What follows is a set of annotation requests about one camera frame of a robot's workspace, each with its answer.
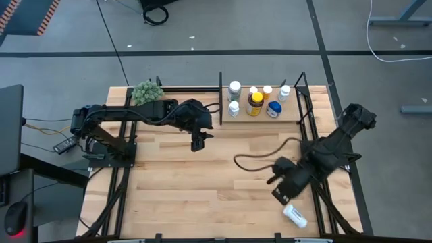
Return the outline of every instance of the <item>orange and black striped tape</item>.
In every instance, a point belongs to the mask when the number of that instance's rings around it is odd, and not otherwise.
[[[5,11],[0,16],[0,36],[4,33],[7,23],[11,20],[21,0],[11,0]]]
[[[55,9],[60,4],[60,0],[53,0],[52,4],[48,8],[48,12],[45,15],[45,17],[42,20],[42,23],[40,23],[39,29],[38,29],[38,35],[41,36],[45,32],[45,30],[48,28],[49,21],[54,15]]]

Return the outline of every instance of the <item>red light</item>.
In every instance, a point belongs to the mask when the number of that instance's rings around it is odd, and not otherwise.
[[[18,232],[16,235],[11,236],[11,238],[21,238],[22,236],[24,236],[24,230]]]

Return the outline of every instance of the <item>white cap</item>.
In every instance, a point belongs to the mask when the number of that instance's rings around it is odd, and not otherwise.
[[[283,85],[281,87],[281,93],[283,95],[289,95],[291,88],[288,85]]]
[[[242,86],[240,85],[239,81],[233,81],[233,82],[231,82],[231,84],[229,84],[229,89],[234,91],[234,92],[239,91],[241,89],[241,87]]]
[[[238,102],[237,101],[231,101],[229,103],[229,109],[231,109],[232,111],[235,111],[238,109]]]
[[[270,94],[271,91],[273,91],[273,89],[272,89],[271,86],[266,85],[266,86],[263,87],[263,91],[264,91],[264,93],[266,93],[266,94]]]
[[[255,92],[258,92],[258,88],[257,87],[252,86],[252,87],[249,88],[249,93],[253,94]]]

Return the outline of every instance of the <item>yellow bottle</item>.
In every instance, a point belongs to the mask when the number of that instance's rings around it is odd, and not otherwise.
[[[261,107],[263,107],[263,94],[255,92],[248,98],[249,104],[246,106],[246,112],[251,116],[259,115]]]

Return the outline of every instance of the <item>yellow wire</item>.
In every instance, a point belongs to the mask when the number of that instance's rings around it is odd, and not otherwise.
[[[30,125],[30,124],[25,124],[25,126],[26,126],[27,128],[36,129],[36,130],[38,130],[39,132],[42,132],[42,133],[45,134],[45,135],[54,135],[54,134],[59,134],[59,133],[61,133],[62,131],[64,131],[64,130],[70,128],[70,126],[67,126],[67,127],[65,127],[65,128],[62,128],[62,129],[59,130],[59,131],[55,131],[55,132],[45,132],[45,131],[44,131],[44,128],[38,128],[38,127],[33,126],[33,125]]]

